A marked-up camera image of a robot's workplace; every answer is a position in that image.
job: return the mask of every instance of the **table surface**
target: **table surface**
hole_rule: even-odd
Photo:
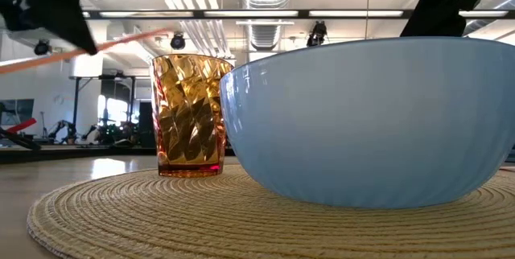
[[[238,161],[234,157],[226,157],[225,163]],[[27,212],[40,196],[70,183],[156,167],[154,156],[74,158],[0,165],[2,259],[56,258],[27,234]]]

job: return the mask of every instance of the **red object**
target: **red object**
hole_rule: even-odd
[[[20,123],[18,125],[15,125],[11,128],[9,128],[7,131],[12,133],[12,134],[16,134],[17,132],[19,132],[20,130],[24,130],[26,129],[27,127],[31,126],[31,125],[34,125],[36,123],[36,120],[34,118],[31,118],[23,123]]]

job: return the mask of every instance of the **glass base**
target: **glass base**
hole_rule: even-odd
[[[176,178],[204,178],[220,175],[222,166],[212,165],[164,165],[159,166],[159,175]]]

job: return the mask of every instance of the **bowl rim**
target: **bowl rim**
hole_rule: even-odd
[[[492,45],[501,45],[503,47],[511,47],[513,49],[513,52],[515,53],[515,45],[512,45],[512,44],[502,43],[499,41],[488,40],[488,39],[478,39],[478,38],[470,38],[470,37],[467,37],[467,38],[465,38],[465,37],[447,37],[447,36],[411,36],[411,37],[392,37],[392,38],[378,38],[378,39],[361,39],[361,40],[356,40],[356,41],[331,43],[328,45],[323,45],[322,47],[324,49],[328,49],[330,47],[341,47],[342,44],[354,45],[354,44],[358,44],[358,43],[384,43],[384,42],[389,42],[392,40],[402,41],[402,42],[407,42],[407,43],[416,41],[416,40],[441,40],[441,41],[445,41],[445,42],[463,40],[466,43],[482,43],[482,44],[490,43]],[[297,51],[317,51],[316,49],[319,49],[319,47],[305,47],[305,48],[301,48],[301,49],[295,49],[292,51],[280,52],[280,53],[277,53],[272,56],[268,56],[268,57],[261,58],[261,59],[258,59],[258,60],[252,61],[252,62],[248,62],[246,64],[241,65],[240,67],[235,67],[233,70],[231,70],[227,74],[233,74],[233,73],[242,71],[243,68],[253,67],[253,65],[255,65],[255,64],[259,64],[259,63],[262,63],[262,62],[265,62],[268,60],[276,59],[278,56],[292,55],[292,54],[295,54]],[[222,77],[222,80],[228,79],[229,75],[227,75],[227,74]]]

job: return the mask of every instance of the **cable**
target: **cable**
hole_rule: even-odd
[[[369,9],[370,9],[370,0],[367,0],[367,18],[365,21],[365,39],[369,36]]]

